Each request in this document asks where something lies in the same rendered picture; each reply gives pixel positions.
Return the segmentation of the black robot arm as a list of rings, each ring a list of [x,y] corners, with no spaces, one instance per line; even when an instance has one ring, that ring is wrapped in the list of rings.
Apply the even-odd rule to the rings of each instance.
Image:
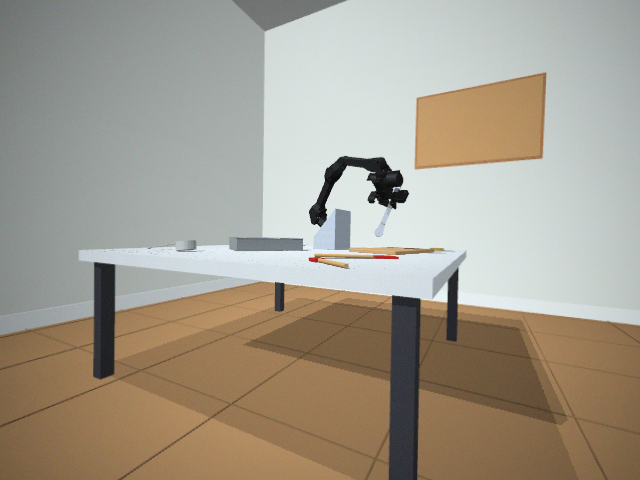
[[[325,171],[325,182],[322,190],[317,202],[309,210],[311,224],[318,224],[322,227],[327,220],[325,204],[334,184],[340,179],[347,166],[360,167],[373,172],[369,173],[367,181],[372,181],[377,190],[390,187],[391,191],[393,191],[394,187],[401,187],[403,184],[403,177],[400,170],[392,171],[383,157],[370,159],[348,156],[340,157]]]

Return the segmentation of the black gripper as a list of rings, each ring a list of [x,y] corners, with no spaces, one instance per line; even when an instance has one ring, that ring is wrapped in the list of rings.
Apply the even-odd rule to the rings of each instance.
[[[390,204],[395,210],[397,208],[397,203],[405,203],[406,199],[409,195],[407,190],[398,190],[398,192],[391,191],[390,187],[385,187],[381,190],[371,191],[369,197],[367,198],[369,203],[375,203],[375,199],[377,199],[378,204],[383,205],[385,207]],[[389,201],[391,199],[391,201]],[[390,202],[390,203],[389,203]]]

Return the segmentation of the wooden board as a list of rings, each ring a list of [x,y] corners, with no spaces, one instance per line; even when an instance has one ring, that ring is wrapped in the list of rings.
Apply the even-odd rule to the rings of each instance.
[[[434,252],[434,249],[377,247],[377,248],[350,248],[349,252],[404,255],[404,254],[417,254],[417,253],[431,253],[431,252]]]

